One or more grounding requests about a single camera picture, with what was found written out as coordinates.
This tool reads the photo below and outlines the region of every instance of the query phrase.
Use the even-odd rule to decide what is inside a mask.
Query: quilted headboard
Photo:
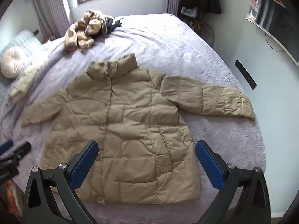
[[[29,57],[34,51],[39,50],[41,42],[34,36],[34,34],[29,30],[23,30],[18,33],[0,52],[0,62],[3,59],[4,53],[13,46],[20,46]],[[5,78],[0,71],[0,105],[4,101],[4,97],[7,92],[8,86],[12,83],[12,79]]]

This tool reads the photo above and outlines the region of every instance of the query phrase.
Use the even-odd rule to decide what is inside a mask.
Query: black panel on wall
[[[251,77],[251,75],[246,71],[245,67],[239,62],[239,60],[236,60],[235,66],[239,69],[239,71],[242,73],[243,77],[246,79],[246,81],[249,83],[250,87],[253,89],[256,88],[257,84]]]

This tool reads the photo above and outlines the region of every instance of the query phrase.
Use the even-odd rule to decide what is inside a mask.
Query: white wall
[[[24,29],[32,32],[38,29],[37,38],[42,39],[32,0],[29,0],[27,4],[24,0],[14,0],[0,20],[0,51]]]
[[[265,178],[272,217],[282,216],[299,189],[299,68],[285,52],[273,51],[264,32],[245,19],[251,0],[220,0],[223,13],[207,14],[214,49],[249,96],[266,148]],[[268,37],[276,49],[280,46]],[[238,59],[257,83],[253,91],[235,67]]]
[[[165,13],[165,4],[166,0],[92,0],[71,7],[71,16],[74,21],[79,21],[88,9],[97,9],[114,17]]]

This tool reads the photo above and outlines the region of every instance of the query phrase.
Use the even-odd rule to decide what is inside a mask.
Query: flat screen tv
[[[299,22],[276,0],[252,0],[246,17],[271,36],[299,66]]]

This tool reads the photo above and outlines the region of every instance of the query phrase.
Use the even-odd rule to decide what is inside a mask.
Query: blue gripper pad
[[[89,170],[91,169],[93,163],[95,162],[99,153],[99,146],[96,141],[94,141],[89,148],[82,155],[78,163],[75,165],[70,173],[70,187],[75,190],[80,188],[86,178]]]
[[[195,153],[213,187],[222,190],[224,187],[224,173],[201,141],[196,143]]]
[[[7,142],[0,145],[0,156],[7,152],[10,148],[13,147],[13,141],[8,140]]]

